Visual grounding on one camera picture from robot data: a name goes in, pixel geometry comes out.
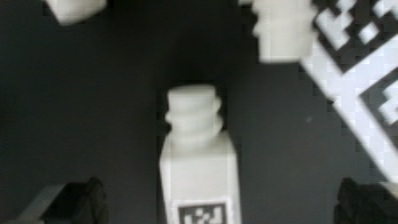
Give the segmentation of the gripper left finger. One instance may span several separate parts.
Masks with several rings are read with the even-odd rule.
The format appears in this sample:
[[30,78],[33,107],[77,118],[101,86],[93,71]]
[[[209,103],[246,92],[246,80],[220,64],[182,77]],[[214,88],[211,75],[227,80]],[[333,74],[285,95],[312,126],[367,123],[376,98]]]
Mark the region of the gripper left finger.
[[47,185],[14,224],[108,224],[106,193],[99,179]]

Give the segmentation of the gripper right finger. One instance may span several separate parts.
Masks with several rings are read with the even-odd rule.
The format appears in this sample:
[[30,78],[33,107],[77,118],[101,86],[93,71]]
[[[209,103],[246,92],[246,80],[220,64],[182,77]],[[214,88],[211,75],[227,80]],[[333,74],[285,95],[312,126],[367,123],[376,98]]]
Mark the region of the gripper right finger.
[[398,224],[398,183],[358,184],[344,178],[337,190],[333,224]]

